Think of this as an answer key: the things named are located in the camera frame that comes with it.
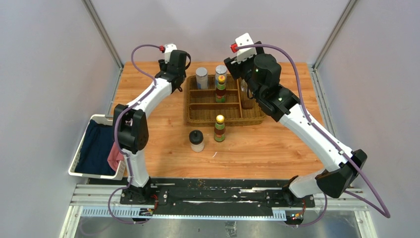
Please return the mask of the silver-lid shaker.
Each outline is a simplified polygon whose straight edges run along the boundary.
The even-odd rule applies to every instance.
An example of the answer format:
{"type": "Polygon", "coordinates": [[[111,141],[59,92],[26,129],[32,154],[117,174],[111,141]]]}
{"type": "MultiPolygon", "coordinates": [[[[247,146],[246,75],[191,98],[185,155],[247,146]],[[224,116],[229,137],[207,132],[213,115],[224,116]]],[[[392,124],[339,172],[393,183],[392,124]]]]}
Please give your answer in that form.
{"type": "Polygon", "coordinates": [[[218,82],[218,79],[221,75],[223,75],[225,79],[227,78],[227,67],[225,65],[218,65],[215,68],[215,83],[218,82]]]}
{"type": "Polygon", "coordinates": [[[208,89],[208,71],[204,67],[196,69],[196,84],[198,89],[208,89]]]}

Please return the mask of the sauce bottle yellow cap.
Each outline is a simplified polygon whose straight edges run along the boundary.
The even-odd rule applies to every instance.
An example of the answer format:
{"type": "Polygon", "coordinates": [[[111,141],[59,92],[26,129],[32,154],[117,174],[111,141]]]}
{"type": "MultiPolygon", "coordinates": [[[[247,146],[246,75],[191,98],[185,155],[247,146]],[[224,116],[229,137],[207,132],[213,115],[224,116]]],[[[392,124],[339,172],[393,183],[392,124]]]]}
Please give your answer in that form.
{"type": "Polygon", "coordinates": [[[225,103],[226,101],[226,77],[220,75],[216,81],[215,101],[225,103]]]}
{"type": "Polygon", "coordinates": [[[225,140],[225,117],[223,115],[216,116],[216,122],[214,124],[214,140],[217,142],[223,142],[225,140]]]}

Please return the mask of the oil bottle with brown residue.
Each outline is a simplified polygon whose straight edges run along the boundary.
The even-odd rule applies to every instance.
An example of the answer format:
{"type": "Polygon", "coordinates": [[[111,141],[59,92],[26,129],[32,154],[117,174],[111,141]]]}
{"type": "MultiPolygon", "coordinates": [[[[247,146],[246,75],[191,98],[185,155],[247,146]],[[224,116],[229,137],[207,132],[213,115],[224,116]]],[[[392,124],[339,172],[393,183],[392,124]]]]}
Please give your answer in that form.
{"type": "Polygon", "coordinates": [[[240,97],[243,109],[253,108],[253,100],[248,97],[248,86],[244,79],[242,79],[240,83],[240,97]]]}

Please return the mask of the black-lid spice jar front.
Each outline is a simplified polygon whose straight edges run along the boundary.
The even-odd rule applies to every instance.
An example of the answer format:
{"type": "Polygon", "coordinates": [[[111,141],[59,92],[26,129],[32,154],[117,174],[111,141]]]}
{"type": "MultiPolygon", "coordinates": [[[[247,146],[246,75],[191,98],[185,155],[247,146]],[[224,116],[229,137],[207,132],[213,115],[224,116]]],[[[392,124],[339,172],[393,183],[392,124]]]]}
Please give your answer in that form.
{"type": "Polygon", "coordinates": [[[189,133],[189,141],[191,144],[191,149],[194,152],[201,152],[203,151],[204,145],[204,136],[200,130],[192,130],[189,133]]]}

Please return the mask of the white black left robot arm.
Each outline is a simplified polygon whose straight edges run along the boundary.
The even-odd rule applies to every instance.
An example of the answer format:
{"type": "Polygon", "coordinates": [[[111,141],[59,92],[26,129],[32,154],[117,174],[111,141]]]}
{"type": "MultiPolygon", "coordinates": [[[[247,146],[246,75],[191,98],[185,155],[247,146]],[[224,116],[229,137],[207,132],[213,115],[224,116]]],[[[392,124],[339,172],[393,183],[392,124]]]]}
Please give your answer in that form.
{"type": "Polygon", "coordinates": [[[191,56],[183,50],[173,50],[169,61],[159,60],[159,73],[138,99],[114,109],[114,141],[124,156],[129,178],[126,192],[140,205],[152,198],[150,176],[145,165],[145,146],[149,139],[147,119],[156,106],[175,90],[182,91],[191,56]]]}

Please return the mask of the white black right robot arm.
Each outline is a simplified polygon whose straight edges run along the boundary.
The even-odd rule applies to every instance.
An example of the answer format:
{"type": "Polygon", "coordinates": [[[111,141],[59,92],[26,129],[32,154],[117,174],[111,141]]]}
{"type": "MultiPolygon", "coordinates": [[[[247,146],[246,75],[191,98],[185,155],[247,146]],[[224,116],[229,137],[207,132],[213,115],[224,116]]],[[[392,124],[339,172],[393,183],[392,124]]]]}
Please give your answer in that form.
{"type": "Polygon", "coordinates": [[[264,48],[275,46],[234,43],[231,50],[237,56],[224,63],[234,79],[245,80],[250,98],[262,111],[297,135],[324,166],[319,172],[291,178],[282,189],[284,203],[295,207],[303,197],[315,193],[339,198],[360,174],[367,155],[342,144],[311,117],[304,102],[279,83],[281,66],[272,55],[264,53],[264,48]]]}

